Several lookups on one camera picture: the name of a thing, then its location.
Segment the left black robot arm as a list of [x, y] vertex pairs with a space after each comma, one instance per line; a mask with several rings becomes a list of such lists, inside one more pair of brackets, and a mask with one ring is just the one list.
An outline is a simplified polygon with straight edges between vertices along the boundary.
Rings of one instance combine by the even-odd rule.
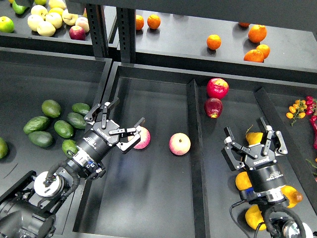
[[109, 118], [119, 103], [96, 104], [85, 116], [92, 127], [77, 141], [78, 151], [68, 152], [64, 161], [37, 175], [28, 172], [0, 197], [2, 238], [48, 238], [55, 232], [56, 213], [78, 188], [80, 179], [101, 178], [106, 168], [102, 159], [113, 148], [123, 154], [141, 140], [141, 118], [132, 128], [121, 128]]

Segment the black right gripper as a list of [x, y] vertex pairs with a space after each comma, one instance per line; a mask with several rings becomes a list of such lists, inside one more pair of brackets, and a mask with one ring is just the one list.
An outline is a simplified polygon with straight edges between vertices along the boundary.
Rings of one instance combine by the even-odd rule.
[[281, 131], [273, 130], [263, 117], [259, 118], [259, 127], [264, 135], [261, 144], [249, 148], [235, 141], [230, 127], [224, 128], [226, 138], [221, 150], [231, 171], [246, 168], [254, 192], [267, 192], [286, 185], [282, 169], [275, 156], [288, 154]]

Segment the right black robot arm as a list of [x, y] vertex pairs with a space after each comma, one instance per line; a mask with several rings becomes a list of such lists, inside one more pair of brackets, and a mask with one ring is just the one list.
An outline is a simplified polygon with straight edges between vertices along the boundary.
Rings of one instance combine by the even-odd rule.
[[229, 127], [224, 128], [226, 138], [222, 154], [232, 171], [241, 170], [236, 187], [242, 204], [251, 205], [245, 214], [249, 226], [267, 230], [272, 238], [311, 238], [313, 232], [292, 210], [301, 194], [287, 186], [278, 156], [288, 153], [282, 133], [258, 121], [261, 133], [246, 133], [249, 143], [243, 146], [235, 141]]

